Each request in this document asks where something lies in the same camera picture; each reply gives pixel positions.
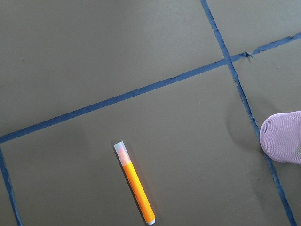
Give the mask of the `orange highlighter pen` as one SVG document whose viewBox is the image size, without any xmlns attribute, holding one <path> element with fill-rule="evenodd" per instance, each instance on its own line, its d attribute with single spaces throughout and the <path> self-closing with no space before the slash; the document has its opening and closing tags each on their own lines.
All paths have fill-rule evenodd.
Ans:
<svg viewBox="0 0 301 226">
<path fill-rule="evenodd" d="M 116 143 L 114 145 L 114 148 L 123 168 L 123 171 L 125 172 L 126 178 L 130 184 L 130 187 L 134 193 L 135 199 L 138 203 L 143 218 L 145 222 L 151 226 L 156 222 L 156 217 L 150 205 L 150 202 L 146 196 L 144 188 L 140 182 L 140 179 L 136 173 L 134 165 L 130 159 L 130 156 L 127 152 L 124 142 L 121 141 L 119 143 Z"/>
</svg>

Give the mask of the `pink mesh pen holder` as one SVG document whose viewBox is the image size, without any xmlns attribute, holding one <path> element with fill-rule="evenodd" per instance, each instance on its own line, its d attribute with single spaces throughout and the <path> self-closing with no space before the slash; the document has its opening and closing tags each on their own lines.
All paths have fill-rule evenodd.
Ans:
<svg viewBox="0 0 301 226">
<path fill-rule="evenodd" d="M 265 154 L 280 163 L 301 163 L 301 112 L 277 113 L 268 117 L 260 129 Z"/>
</svg>

